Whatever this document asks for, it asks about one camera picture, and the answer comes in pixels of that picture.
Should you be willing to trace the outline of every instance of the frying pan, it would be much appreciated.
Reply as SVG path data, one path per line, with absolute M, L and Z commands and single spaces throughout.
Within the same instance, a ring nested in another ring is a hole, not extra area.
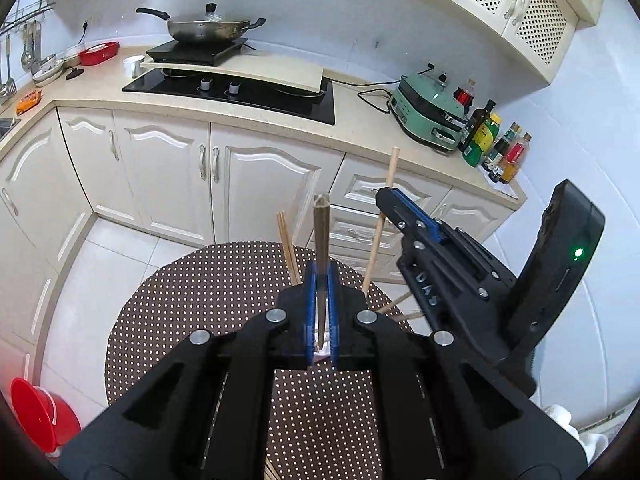
M 249 20 L 232 22 L 223 20 L 216 14 L 216 4 L 207 4 L 204 16 L 186 14 L 172 18 L 162 10 L 140 7 L 136 12 L 157 16 L 167 23 L 169 34 L 174 40 L 182 43 L 225 43 L 237 40 L 250 28 L 264 25 L 266 20 L 259 18 L 255 23 Z

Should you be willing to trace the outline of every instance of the red bucket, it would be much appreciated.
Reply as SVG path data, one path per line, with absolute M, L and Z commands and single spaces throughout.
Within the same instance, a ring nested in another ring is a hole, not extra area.
M 23 430 L 45 453 L 53 453 L 80 432 L 80 423 L 58 395 L 16 377 L 11 382 L 11 402 Z

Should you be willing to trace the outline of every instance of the round table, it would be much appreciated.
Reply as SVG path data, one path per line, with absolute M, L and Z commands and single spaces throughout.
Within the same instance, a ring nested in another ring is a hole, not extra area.
M 303 275 L 314 252 L 296 247 L 296 259 Z M 362 286 L 362 275 L 338 267 L 344 285 Z M 111 330 L 104 369 L 109 404 L 193 330 L 238 330 L 273 308 L 287 286 L 282 245 L 272 242 L 212 245 L 159 269 Z M 388 302 L 371 284 L 370 307 Z M 407 322 L 401 326 L 411 330 Z M 304 372 L 276 370 L 272 399 L 267 457 L 282 480 L 382 478 L 368 372 L 338 372 L 327 360 Z

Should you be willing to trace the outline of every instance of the cutting board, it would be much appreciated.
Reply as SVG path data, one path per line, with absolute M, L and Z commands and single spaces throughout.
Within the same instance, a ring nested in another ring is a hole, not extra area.
M 183 63 L 156 63 L 145 61 L 144 68 L 177 68 L 225 75 L 235 75 L 250 79 L 260 79 L 279 85 L 293 86 L 309 92 L 319 92 L 323 68 L 315 63 L 295 57 L 278 56 L 271 52 L 251 50 L 236 54 L 218 66 L 192 65 Z

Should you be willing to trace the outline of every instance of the orange package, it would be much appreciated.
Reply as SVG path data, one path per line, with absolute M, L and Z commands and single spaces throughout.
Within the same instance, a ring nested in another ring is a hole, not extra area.
M 18 104 L 15 105 L 15 113 L 21 115 L 28 110 L 31 110 L 42 99 L 42 90 L 34 90 L 33 92 L 25 95 Z

